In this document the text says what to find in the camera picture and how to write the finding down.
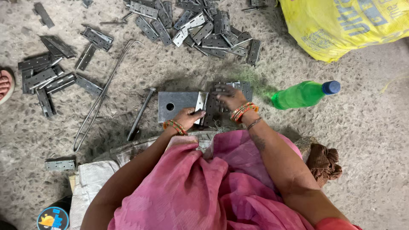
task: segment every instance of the blue bottle cap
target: blue bottle cap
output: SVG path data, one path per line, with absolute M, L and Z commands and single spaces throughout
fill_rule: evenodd
M 341 84 L 337 81 L 328 81 L 322 84 L 322 92 L 326 95 L 331 95 L 339 92 Z

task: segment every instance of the hole in metal plate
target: hole in metal plate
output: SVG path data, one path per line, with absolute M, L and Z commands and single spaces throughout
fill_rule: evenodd
M 166 105 L 166 109 L 169 110 L 169 111 L 172 111 L 174 108 L 175 108 L 175 105 L 172 104 L 172 103 L 168 103 L 168 104 Z

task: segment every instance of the green plastic bottle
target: green plastic bottle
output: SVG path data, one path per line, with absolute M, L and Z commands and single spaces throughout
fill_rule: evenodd
M 341 85 L 337 81 L 320 84 L 304 81 L 286 90 L 276 92 L 271 101 L 277 109 L 300 108 L 316 105 L 325 95 L 339 92 Z

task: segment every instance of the green stain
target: green stain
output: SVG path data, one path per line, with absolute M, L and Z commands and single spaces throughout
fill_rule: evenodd
M 267 84 L 267 76 L 259 77 L 249 68 L 230 72 L 229 79 L 249 82 L 253 88 L 253 95 L 260 97 L 267 104 L 271 104 L 272 96 L 278 91 L 277 87 Z

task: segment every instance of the tattoo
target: tattoo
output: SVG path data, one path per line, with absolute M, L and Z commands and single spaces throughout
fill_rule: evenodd
M 261 152 L 265 149 L 265 140 L 260 138 L 259 136 L 253 134 L 250 135 L 251 139 L 253 140 L 253 142 L 255 143 L 256 147 L 258 148 L 258 150 Z

